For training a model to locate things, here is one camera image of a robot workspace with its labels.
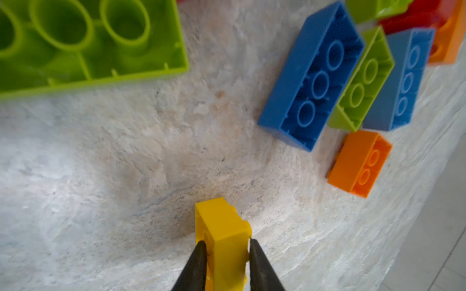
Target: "yellow brick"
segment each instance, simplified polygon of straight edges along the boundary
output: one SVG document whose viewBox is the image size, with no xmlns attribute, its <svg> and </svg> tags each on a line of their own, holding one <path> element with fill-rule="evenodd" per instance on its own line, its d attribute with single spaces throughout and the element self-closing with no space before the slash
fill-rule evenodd
<svg viewBox="0 0 466 291">
<path fill-rule="evenodd" d="M 243 291 L 252 234 L 224 198 L 196 203 L 196 244 L 207 245 L 206 291 Z"/>
</svg>

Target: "tile floor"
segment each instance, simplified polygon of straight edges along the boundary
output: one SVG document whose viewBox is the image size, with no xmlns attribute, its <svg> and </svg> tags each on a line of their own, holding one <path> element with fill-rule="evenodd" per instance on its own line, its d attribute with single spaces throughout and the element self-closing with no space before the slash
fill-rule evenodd
<svg viewBox="0 0 466 291">
<path fill-rule="evenodd" d="M 379 291 L 466 291 L 466 135 Z"/>
</svg>

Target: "white textured surface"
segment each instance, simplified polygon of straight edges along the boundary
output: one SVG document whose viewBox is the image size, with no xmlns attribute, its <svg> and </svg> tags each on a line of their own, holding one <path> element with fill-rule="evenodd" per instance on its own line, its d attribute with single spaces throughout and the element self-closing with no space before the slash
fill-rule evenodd
<svg viewBox="0 0 466 291">
<path fill-rule="evenodd" d="M 463 235 L 446 262 L 446 267 L 466 278 L 466 236 Z"/>
<path fill-rule="evenodd" d="M 466 51 L 430 68 L 369 199 L 326 183 L 343 132 L 312 154 L 256 125 L 307 15 L 330 0 L 191 0 L 192 69 L 0 104 L 2 290 L 169 290 L 194 203 L 249 220 L 290 291 L 377 290 L 466 129 Z"/>
<path fill-rule="evenodd" d="M 437 283 L 435 279 L 453 248 L 446 266 L 458 273 L 463 267 L 466 274 L 466 244 L 463 244 L 463 250 L 461 242 L 455 247 L 466 227 L 465 173 L 466 135 L 435 182 L 394 265 L 383 280 L 391 290 L 428 291 L 432 283 Z"/>
</svg>

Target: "toy brick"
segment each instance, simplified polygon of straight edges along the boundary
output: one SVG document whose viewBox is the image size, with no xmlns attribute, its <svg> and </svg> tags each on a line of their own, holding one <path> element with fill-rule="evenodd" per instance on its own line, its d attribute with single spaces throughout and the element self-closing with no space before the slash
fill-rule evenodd
<svg viewBox="0 0 466 291">
<path fill-rule="evenodd" d="M 341 2 L 309 16 L 258 124 L 312 151 L 365 44 Z"/>
<path fill-rule="evenodd" d="M 414 0 L 405 14 L 380 21 L 385 33 L 393 34 L 414 27 L 439 28 L 453 13 L 456 0 Z"/>
<path fill-rule="evenodd" d="M 196 203 L 196 244 L 207 246 L 206 291 L 242 291 L 251 225 L 224 198 Z"/>
<path fill-rule="evenodd" d="M 0 0 L 0 100 L 188 70 L 175 0 Z"/>
<path fill-rule="evenodd" d="M 429 66 L 453 64 L 466 32 L 466 1 L 457 0 L 451 18 L 437 29 Z"/>
<path fill-rule="evenodd" d="M 366 49 L 330 115 L 328 126 L 355 132 L 395 66 L 382 27 L 363 32 Z"/>
<path fill-rule="evenodd" d="M 363 121 L 365 129 L 390 131 L 411 122 L 435 29 L 413 28 L 387 36 L 395 67 Z"/>
<path fill-rule="evenodd" d="M 346 0 L 346 7 L 356 23 L 405 13 L 414 0 Z"/>
<path fill-rule="evenodd" d="M 391 149 L 392 145 L 377 132 L 350 133 L 328 174 L 329 184 L 367 198 Z"/>
</svg>

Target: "lime green brick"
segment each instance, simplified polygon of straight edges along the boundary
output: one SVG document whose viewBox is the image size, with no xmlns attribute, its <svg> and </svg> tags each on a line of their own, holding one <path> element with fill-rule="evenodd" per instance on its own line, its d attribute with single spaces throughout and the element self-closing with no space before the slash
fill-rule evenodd
<svg viewBox="0 0 466 291">
<path fill-rule="evenodd" d="M 0 0 L 0 100 L 188 70 L 176 0 Z"/>
<path fill-rule="evenodd" d="M 330 115 L 330 127 L 356 132 L 395 67 L 381 26 L 366 30 L 363 38 L 366 50 Z"/>
<path fill-rule="evenodd" d="M 414 0 L 346 0 L 346 7 L 356 23 L 382 19 L 408 10 Z"/>
</svg>

